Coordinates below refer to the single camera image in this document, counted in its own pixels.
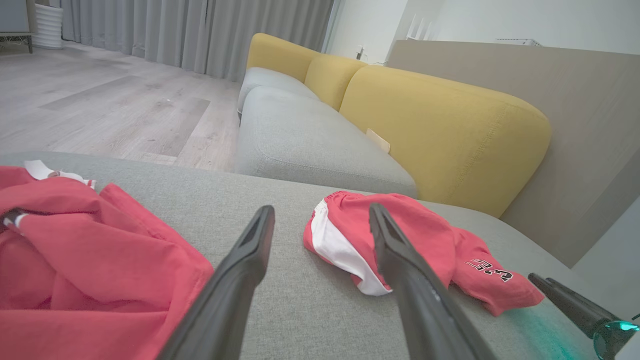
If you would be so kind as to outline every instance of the wooden floor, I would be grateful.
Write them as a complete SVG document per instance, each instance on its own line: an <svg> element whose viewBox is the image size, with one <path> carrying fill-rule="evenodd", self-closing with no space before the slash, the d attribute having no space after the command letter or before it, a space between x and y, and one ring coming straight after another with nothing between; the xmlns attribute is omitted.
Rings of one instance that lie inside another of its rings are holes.
<svg viewBox="0 0 640 360"><path fill-rule="evenodd" d="M240 84L65 42L0 49L0 154L76 152L232 171Z"/></svg>

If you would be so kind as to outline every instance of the white trash can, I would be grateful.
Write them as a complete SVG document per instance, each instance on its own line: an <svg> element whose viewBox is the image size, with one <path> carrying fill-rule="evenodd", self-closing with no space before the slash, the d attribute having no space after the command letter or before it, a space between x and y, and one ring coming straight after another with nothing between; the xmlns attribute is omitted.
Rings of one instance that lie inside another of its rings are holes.
<svg viewBox="0 0 640 360"><path fill-rule="evenodd" d="M33 46L62 49L62 13L61 8L36 4L38 33L31 37Z"/></svg>

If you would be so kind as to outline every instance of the gray seat cushion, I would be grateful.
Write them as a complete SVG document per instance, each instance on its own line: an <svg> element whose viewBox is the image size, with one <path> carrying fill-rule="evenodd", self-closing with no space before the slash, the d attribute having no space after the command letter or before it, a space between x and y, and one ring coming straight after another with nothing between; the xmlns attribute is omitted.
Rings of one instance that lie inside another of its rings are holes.
<svg viewBox="0 0 640 360"><path fill-rule="evenodd" d="M244 103L236 172L417 196L409 173L331 106L266 86Z"/></svg>
<svg viewBox="0 0 640 360"><path fill-rule="evenodd" d="M262 67L252 67L246 71L242 87L240 88L240 95L238 96L238 112L240 114L243 112L246 96L252 89L257 88L258 86L279 88L319 101L318 96L316 96L310 88L298 81L298 79L282 74L281 72L264 69Z"/></svg>
<svg viewBox="0 0 640 360"><path fill-rule="evenodd" d="M56 152L0 156L0 165L40 159L53 169L115 182L173 227L214 268L262 205L275 208L267 274L256 289L241 359L408 359L395 295L367 296L349 274L305 250L302 233L316 204L335 188L192 168ZM420 202L478 234L507 269L553 277L606 306L577 275L524 235L489 215ZM549 301L491 316L451 286L498 359L595 359L591 340Z"/></svg>

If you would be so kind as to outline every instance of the clothing pile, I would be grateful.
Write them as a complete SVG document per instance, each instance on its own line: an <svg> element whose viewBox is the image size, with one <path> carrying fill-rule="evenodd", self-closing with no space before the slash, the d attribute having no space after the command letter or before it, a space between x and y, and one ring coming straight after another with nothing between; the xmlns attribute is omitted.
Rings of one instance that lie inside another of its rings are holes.
<svg viewBox="0 0 640 360"><path fill-rule="evenodd" d="M115 184L0 167L6 359L154 359L213 268Z"/></svg>
<svg viewBox="0 0 640 360"><path fill-rule="evenodd" d="M367 295L392 291L378 272L369 206L386 207L415 250L446 286L453 282L483 302L493 316L508 309L539 304L544 295L525 277L504 269L478 236L451 226L416 200L399 194L362 195L335 192L315 208L305 247L351 274Z"/></svg>

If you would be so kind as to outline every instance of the yellow cushion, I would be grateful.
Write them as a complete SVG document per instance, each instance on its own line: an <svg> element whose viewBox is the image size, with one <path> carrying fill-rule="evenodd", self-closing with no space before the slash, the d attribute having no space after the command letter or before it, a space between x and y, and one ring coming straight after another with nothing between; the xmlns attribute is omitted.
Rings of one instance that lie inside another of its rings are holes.
<svg viewBox="0 0 640 360"><path fill-rule="evenodd" d="M251 39L246 68L264 67L287 74L304 83L309 63L318 55L319 52L306 47L257 33Z"/></svg>
<svg viewBox="0 0 640 360"><path fill-rule="evenodd" d="M344 92L356 71L366 63L341 56L321 54L311 60L305 85L332 108L340 110Z"/></svg>
<svg viewBox="0 0 640 360"><path fill-rule="evenodd" d="M340 113L390 143L419 199L495 217L533 175L551 134L544 114L511 95L374 65L353 76Z"/></svg>

